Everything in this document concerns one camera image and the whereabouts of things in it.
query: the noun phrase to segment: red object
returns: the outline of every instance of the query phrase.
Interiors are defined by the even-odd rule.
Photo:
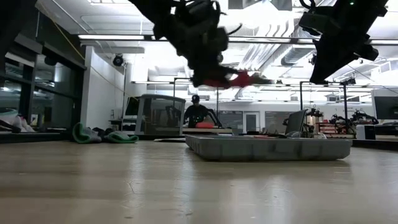
[[[208,122],[201,122],[201,123],[197,123],[196,127],[197,128],[214,128],[214,124],[208,123]]]
[[[236,77],[234,80],[229,81],[228,84],[226,83],[221,83],[216,80],[205,80],[204,84],[206,86],[212,86],[212,87],[222,87],[225,89],[228,89],[230,87],[236,86],[236,87],[246,87],[252,85],[253,79],[249,76],[247,71],[242,71],[238,73],[238,77]]]

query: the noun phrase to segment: ceiling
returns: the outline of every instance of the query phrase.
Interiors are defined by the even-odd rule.
[[[297,4],[299,0],[260,1],[245,9],[229,9],[232,0],[219,0],[222,11],[228,16],[221,18],[220,25],[233,30],[243,24],[237,36],[258,37],[308,37],[297,27],[303,9]],[[293,5],[291,11],[278,10],[275,2]],[[51,12],[49,16],[72,34],[152,34],[153,24],[149,22],[137,8],[127,0],[39,0]],[[334,4],[335,0],[317,0],[318,5]],[[372,26],[369,34],[372,38],[396,39],[398,37],[398,3],[389,1],[389,12],[380,17]],[[96,41],[86,42],[95,45],[101,54],[112,57],[115,50],[142,47],[145,55],[150,58],[150,67],[157,73],[149,75],[175,75],[184,72],[185,61],[175,54],[175,49],[167,42],[138,41]],[[337,71],[330,79],[351,76],[355,71],[357,79],[369,82],[371,71],[377,69],[388,60],[398,58],[397,47],[378,47],[380,52],[376,63],[359,60]],[[223,53],[223,63],[248,70],[259,70],[268,78],[283,78],[290,82],[308,80],[313,66],[308,62],[312,57],[312,46],[292,46],[276,44],[230,44]],[[134,54],[124,54],[129,60]]]

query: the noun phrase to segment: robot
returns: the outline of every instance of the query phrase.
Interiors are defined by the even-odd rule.
[[[165,37],[176,49],[177,55],[188,60],[194,71],[191,81],[195,87],[209,85],[229,88],[255,84],[271,84],[272,80],[251,77],[246,71],[224,67],[220,64],[221,53],[228,48],[227,33],[218,27],[221,12],[214,0],[129,0],[141,13],[154,23],[156,39]],[[324,83],[325,79],[353,60],[375,60],[378,51],[369,45],[370,29],[378,16],[387,12],[388,0],[337,0],[334,6],[310,5],[300,0],[308,9],[299,25],[315,36],[317,57],[311,82]],[[230,74],[240,78],[229,80]]]

